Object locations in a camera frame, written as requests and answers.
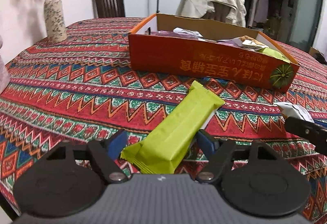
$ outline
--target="red box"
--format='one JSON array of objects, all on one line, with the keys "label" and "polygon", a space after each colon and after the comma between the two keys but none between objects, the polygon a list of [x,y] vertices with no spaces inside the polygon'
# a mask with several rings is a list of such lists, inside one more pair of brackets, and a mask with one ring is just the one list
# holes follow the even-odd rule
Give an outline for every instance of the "red box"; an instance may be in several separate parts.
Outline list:
[{"label": "red box", "polygon": [[[193,39],[149,35],[176,27],[200,32],[205,39],[247,35],[284,54],[290,63],[259,52]],[[129,33],[133,70],[191,77],[216,77],[236,83],[286,92],[300,65],[264,33],[214,20],[153,14]]]}]

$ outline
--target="tablecloth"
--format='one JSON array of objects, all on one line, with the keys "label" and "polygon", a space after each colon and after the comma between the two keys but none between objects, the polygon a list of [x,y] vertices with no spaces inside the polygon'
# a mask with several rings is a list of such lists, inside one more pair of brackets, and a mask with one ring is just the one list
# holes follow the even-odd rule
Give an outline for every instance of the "tablecloth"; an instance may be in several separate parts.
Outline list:
[{"label": "tablecloth", "polygon": [[[41,40],[7,64],[11,81],[0,96],[0,191],[13,205],[15,180],[61,140],[83,144],[123,128],[133,144],[186,96],[194,78],[131,70],[128,31],[141,20],[80,21],[68,27],[64,42],[51,45]],[[267,142],[311,184],[303,215],[325,223],[327,158],[285,132],[274,103],[300,104],[314,119],[327,122],[327,70],[308,54],[280,44],[301,64],[286,94],[221,79],[197,79],[226,101],[206,130],[239,144],[253,139]],[[127,175],[137,172],[125,160],[116,162]],[[176,173],[194,176],[206,163],[194,145]]]}]

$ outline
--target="red patterned tablecloth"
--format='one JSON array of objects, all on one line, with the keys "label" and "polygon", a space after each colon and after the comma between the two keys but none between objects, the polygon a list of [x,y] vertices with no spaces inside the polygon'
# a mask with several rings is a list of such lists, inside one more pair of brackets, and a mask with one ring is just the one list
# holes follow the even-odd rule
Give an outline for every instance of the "red patterned tablecloth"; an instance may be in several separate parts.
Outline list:
[{"label": "red patterned tablecloth", "polygon": [[[13,205],[15,180],[61,140],[79,144],[108,138],[124,128],[129,143],[138,142],[185,97],[194,78],[130,69],[128,31],[140,21],[77,22],[68,27],[66,41],[49,45],[42,40],[7,64],[11,82],[0,96],[0,190]],[[261,139],[288,158],[311,184],[303,215],[325,223],[327,158],[285,132],[274,102],[300,104],[313,118],[327,122],[327,69],[307,53],[281,45],[301,64],[286,94],[221,79],[197,79],[226,101],[207,131],[240,144]],[[117,163],[127,175],[137,172],[124,160]],[[205,164],[194,146],[176,173],[195,175]]]}]

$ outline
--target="beige jacket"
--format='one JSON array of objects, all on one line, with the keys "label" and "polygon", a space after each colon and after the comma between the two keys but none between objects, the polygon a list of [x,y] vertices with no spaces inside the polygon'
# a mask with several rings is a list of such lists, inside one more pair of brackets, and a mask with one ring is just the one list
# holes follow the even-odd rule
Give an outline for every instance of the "beige jacket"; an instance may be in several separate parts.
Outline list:
[{"label": "beige jacket", "polygon": [[181,0],[176,15],[201,18],[207,11],[215,11],[212,2],[231,7],[226,17],[226,23],[245,27],[246,9],[244,0]]}]

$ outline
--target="cardboard box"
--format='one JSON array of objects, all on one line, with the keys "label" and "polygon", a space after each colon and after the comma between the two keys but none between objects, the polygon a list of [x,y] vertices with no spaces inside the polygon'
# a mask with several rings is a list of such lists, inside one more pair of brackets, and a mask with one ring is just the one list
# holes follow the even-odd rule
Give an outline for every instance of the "cardboard box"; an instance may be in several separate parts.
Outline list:
[{"label": "cardboard box", "polygon": [[[205,39],[232,39],[247,35],[283,53],[290,63],[262,53],[212,42],[149,35],[176,27],[200,32]],[[215,77],[253,87],[286,92],[299,63],[264,33],[214,20],[153,14],[129,33],[133,70],[191,77]]]}]

